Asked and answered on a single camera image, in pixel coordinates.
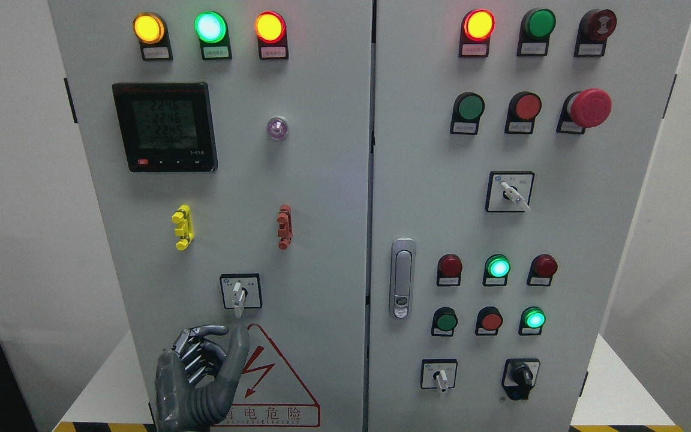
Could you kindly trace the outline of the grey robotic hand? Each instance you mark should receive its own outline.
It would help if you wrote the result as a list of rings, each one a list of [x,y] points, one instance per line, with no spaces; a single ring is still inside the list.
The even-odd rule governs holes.
[[[184,329],[157,359],[159,431],[208,431],[227,418],[248,357],[247,328]]]

